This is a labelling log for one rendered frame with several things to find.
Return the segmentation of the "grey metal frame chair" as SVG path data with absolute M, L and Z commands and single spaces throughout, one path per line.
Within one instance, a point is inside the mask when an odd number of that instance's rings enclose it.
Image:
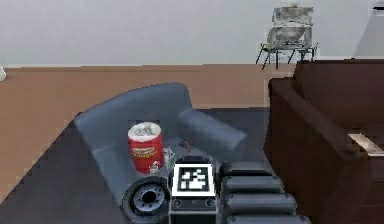
M 266 57 L 262 68 L 271 62 L 275 55 L 275 68 L 279 68 L 279 55 L 290 51 L 287 63 L 290 63 L 296 53 L 300 54 L 303 61 L 306 54 L 310 53 L 313 61 L 318 49 L 318 44 L 313 43 L 313 7 L 304 7 L 293 4 L 291 6 L 275 7 L 272 12 L 272 28 L 269 30 L 266 41 L 260 44 L 260 51 L 255 60 L 258 63 L 263 52 Z

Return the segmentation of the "dark grey rug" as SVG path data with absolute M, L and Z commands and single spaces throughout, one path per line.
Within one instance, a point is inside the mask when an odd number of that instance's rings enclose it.
M 249 134 L 241 159 L 264 161 L 270 168 L 262 149 L 266 108 L 200 111 Z M 112 145 L 90 148 L 84 142 L 87 133 L 79 132 L 81 118 L 91 125 L 106 122 L 78 114 L 0 204 L 0 224 L 168 224 L 167 206 L 160 213 L 165 217 L 155 221 L 145 216 L 131 221 L 120 209 L 125 190 L 140 176 L 124 140 L 128 129 Z

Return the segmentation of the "red snack can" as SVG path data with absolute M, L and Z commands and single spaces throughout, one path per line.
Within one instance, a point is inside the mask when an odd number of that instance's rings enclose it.
M 133 125 L 128 133 L 129 151 L 138 172 L 149 174 L 153 165 L 164 164 L 162 129 L 154 122 Z

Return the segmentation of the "dark brown sofa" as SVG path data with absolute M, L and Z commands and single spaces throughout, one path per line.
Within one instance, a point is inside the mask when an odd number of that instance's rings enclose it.
M 384 59 L 303 61 L 268 83 L 264 151 L 312 224 L 384 224 Z

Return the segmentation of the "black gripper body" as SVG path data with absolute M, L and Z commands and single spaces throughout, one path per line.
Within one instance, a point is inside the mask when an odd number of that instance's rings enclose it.
M 167 224 L 169 201 L 167 180 L 149 176 L 134 182 L 125 191 L 121 211 L 127 224 Z

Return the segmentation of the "pale flat book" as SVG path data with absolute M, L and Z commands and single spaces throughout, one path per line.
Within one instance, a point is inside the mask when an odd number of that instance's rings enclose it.
M 384 149 L 380 148 L 362 133 L 353 133 L 349 137 L 362 147 L 369 156 L 384 157 Z

